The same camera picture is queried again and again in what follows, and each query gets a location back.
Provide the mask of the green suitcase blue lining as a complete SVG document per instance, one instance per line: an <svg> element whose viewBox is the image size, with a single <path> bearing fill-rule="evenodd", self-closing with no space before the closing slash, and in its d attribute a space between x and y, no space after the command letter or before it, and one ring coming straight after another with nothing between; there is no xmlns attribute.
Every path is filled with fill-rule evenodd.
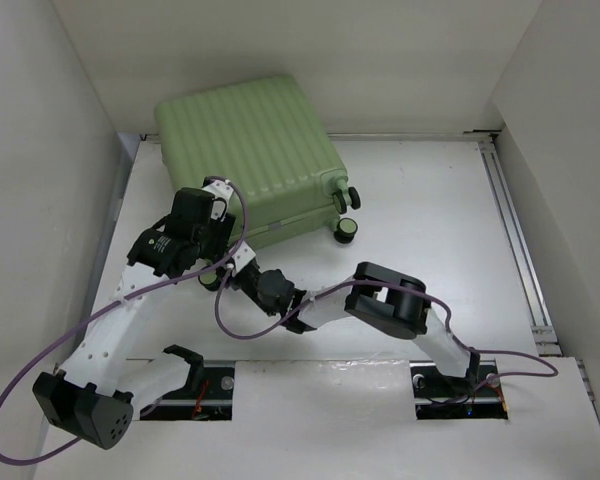
<svg viewBox="0 0 600 480"><path fill-rule="evenodd" d="M231 180L231 238L254 250L338 227L358 191L299 83L276 75L158 103L154 119L174 190Z"/></svg>

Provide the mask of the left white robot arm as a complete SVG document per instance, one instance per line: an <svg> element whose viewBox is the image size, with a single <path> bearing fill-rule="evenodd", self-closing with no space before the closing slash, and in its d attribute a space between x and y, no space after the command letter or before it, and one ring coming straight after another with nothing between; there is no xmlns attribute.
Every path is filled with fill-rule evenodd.
<svg viewBox="0 0 600 480"><path fill-rule="evenodd" d="M226 265L236 253L229 239L236 220L229 202L241 195L220 178L182 188L171 211L141 233L110 306L89 321L73 353L53 373L42 372L32 392L54 427L100 449L113 448L141 411L176 391L192 396L204 381L203 357L171 345L134 373L125 363L169 287Z"/></svg>

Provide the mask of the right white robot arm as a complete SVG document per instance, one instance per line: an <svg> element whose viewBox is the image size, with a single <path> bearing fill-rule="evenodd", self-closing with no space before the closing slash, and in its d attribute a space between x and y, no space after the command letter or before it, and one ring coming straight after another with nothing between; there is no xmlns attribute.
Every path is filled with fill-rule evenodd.
<svg viewBox="0 0 600 480"><path fill-rule="evenodd" d="M361 262L343 282L322 290L300 290L281 270L259 269L251 261L223 282L242 292L278 325L302 335L349 317L395 339L413 342L433 361L445 387L463 394L479 379L480 355L461 346L447 319L432 305L442 305L411 276L371 262Z"/></svg>

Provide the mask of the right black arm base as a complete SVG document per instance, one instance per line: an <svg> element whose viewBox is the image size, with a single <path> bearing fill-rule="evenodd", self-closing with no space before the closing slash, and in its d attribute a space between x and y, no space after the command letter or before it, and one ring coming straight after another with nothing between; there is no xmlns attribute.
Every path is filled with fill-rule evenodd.
<svg viewBox="0 0 600 480"><path fill-rule="evenodd" d="M467 379L445 377L431 362L410 364L417 420L507 420L500 386L476 389Z"/></svg>

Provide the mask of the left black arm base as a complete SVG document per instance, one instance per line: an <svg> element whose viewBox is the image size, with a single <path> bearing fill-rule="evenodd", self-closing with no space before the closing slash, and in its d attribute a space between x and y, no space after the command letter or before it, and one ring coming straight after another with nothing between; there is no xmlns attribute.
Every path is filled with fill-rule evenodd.
<svg viewBox="0 0 600 480"><path fill-rule="evenodd" d="M167 394L147 420L230 421L235 385L234 363L211 363L195 392L180 390Z"/></svg>

